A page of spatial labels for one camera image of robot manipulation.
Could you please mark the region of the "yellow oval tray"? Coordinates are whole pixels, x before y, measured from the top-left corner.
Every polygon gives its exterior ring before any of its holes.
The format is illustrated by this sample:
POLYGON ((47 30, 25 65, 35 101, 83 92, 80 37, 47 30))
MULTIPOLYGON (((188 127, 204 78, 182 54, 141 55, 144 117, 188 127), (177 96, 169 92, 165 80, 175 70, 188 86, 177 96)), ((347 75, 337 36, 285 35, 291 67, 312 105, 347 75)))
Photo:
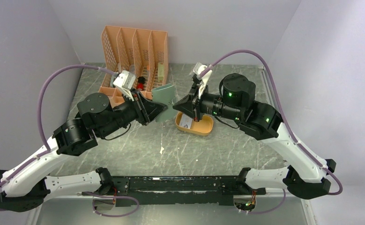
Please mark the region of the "yellow oval tray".
POLYGON ((182 115, 182 112, 178 112, 176 119, 175 119, 175 124, 176 124, 178 130, 181 130, 181 131, 184 131, 187 133, 191 133, 191 134, 201 135, 201 136, 208 136, 211 133, 211 131, 213 129, 213 125, 214 125, 214 121, 211 117, 204 115, 203 118, 199 122, 196 122, 193 120, 191 128, 186 129, 186 128, 182 128, 179 126, 181 115, 182 115))

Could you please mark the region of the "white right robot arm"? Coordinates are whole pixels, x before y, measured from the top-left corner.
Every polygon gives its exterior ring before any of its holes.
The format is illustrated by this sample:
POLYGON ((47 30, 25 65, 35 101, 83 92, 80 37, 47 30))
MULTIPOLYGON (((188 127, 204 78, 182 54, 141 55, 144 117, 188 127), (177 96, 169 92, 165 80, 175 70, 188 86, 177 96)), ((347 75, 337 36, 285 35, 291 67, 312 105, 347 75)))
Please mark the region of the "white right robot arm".
POLYGON ((279 169, 243 168, 236 182, 240 193, 280 188, 306 200, 329 195, 331 182, 327 175, 335 170, 335 161, 322 159, 312 151, 303 152, 303 144, 289 133, 281 114, 272 105, 255 100, 255 88, 245 76, 233 73, 221 80, 218 95, 207 90, 200 95, 194 83, 173 108, 196 122, 205 114, 230 119, 239 130, 268 145, 288 162, 279 169))

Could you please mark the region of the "green leather card holder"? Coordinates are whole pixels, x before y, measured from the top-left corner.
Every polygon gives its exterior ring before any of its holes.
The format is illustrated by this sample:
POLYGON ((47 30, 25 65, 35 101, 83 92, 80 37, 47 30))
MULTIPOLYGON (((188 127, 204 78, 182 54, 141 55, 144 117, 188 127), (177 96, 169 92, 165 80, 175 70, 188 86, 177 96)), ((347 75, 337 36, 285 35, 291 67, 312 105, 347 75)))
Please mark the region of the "green leather card holder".
POLYGON ((167 108, 156 117, 156 122, 160 123, 171 120, 176 116, 177 111, 173 109, 173 104, 177 100, 176 88, 174 85, 169 83, 152 89, 152 100, 167 106, 167 108))

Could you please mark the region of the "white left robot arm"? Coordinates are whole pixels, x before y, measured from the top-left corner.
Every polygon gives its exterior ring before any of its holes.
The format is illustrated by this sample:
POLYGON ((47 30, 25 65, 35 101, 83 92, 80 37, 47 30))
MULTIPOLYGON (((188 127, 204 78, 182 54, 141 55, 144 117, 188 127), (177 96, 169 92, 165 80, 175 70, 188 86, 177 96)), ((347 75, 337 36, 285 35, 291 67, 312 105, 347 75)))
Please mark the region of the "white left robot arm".
POLYGON ((79 192, 109 194, 115 185, 106 168, 65 177, 51 177, 50 172, 96 147, 98 139, 107 140, 118 129, 129 129, 133 121, 147 125, 167 110, 165 104, 138 91, 116 107, 103 93, 88 95, 77 107, 77 116, 57 128, 29 159, 11 170, 0 170, 0 211, 25 212, 57 196, 79 192))

